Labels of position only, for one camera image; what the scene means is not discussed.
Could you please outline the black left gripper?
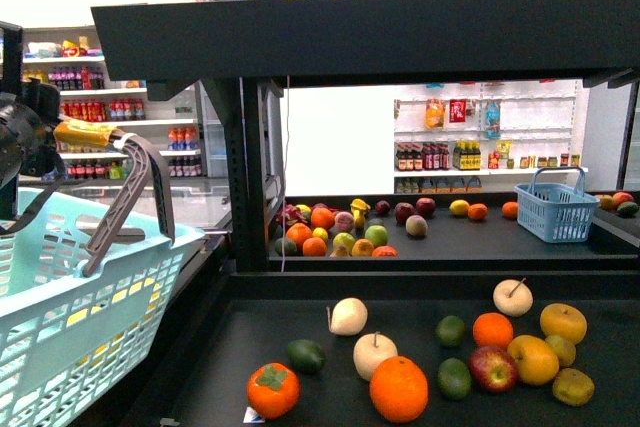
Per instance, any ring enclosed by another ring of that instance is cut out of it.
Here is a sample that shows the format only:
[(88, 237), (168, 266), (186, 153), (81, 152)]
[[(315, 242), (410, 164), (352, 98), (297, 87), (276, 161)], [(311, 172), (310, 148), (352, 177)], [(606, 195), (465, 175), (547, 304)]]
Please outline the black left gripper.
[(62, 159), (54, 138), (61, 104), (57, 87), (37, 79), (21, 82), (20, 94), (1, 92), (1, 186), (19, 175), (42, 177)]

